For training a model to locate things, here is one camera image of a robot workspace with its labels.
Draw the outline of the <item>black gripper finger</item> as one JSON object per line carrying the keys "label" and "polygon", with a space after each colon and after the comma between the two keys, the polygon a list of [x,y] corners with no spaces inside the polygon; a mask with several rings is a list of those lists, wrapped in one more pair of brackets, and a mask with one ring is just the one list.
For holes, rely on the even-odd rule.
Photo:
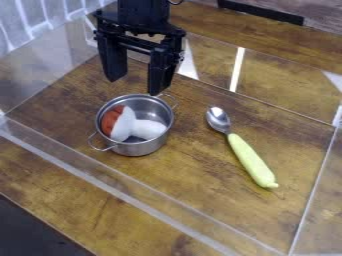
{"label": "black gripper finger", "polygon": [[117,37],[111,38],[102,32],[96,32],[96,41],[104,75],[115,82],[127,74],[127,49]]}
{"label": "black gripper finger", "polygon": [[183,50],[154,48],[149,63],[149,94],[157,96],[171,86],[178,64],[183,61]]}

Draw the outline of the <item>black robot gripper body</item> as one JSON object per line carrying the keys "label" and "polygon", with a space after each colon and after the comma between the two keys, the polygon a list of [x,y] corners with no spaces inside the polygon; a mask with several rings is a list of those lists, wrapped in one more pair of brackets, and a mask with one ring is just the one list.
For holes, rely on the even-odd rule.
{"label": "black robot gripper body", "polygon": [[163,48],[179,55],[186,31],[169,22],[171,0],[118,0],[117,11],[99,9],[94,31],[102,53],[130,49],[150,54]]}

